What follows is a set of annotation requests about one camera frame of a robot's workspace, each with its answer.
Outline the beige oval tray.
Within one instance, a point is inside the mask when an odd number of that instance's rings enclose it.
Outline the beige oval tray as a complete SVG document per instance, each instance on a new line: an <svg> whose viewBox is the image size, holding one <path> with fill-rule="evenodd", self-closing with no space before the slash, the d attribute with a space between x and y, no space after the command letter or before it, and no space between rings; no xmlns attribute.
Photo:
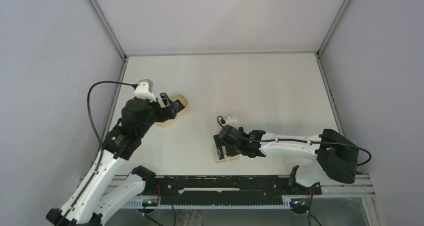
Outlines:
<svg viewBox="0 0 424 226"><path fill-rule="evenodd" d="M174 124L174 122L181 118L181 115L188 111L189 102L182 94L174 94L168 96L165 93L160 94L161 103L160 110L163 117L160 118L155 124L159 127L167 127Z"/></svg>

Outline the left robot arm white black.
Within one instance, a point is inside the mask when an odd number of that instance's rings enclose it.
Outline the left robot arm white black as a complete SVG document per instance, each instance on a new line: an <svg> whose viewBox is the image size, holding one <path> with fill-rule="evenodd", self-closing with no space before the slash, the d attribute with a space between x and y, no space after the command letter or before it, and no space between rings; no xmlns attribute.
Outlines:
<svg viewBox="0 0 424 226"><path fill-rule="evenodd" d="M142 144L142 138L155 123L175 119L188 107L182 95L129 100L121 117L107 133L95 163L71 198L60 208L50 209L46 219L54 226L103 226L127 201L141 193L159 192L156 175L144 166L137 166L118 187L104 194L117 170L130 159Z"/></svg>

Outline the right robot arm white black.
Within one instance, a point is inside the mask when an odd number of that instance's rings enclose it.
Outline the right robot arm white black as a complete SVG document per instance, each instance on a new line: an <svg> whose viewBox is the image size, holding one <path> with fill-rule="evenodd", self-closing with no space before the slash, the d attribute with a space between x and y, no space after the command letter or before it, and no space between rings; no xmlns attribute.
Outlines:
<svg viewBox="0 0 424 226"><path fill-rule="evenodd" d="M238 155L250 158L287 156L309 160L294 166L289 189L302 194L315 183L334 180L352 184L359 166L359 147L333 129L312 136L284 136L264 130L246 133L243 127L222 126L213 136L219 160Z"/></svg>

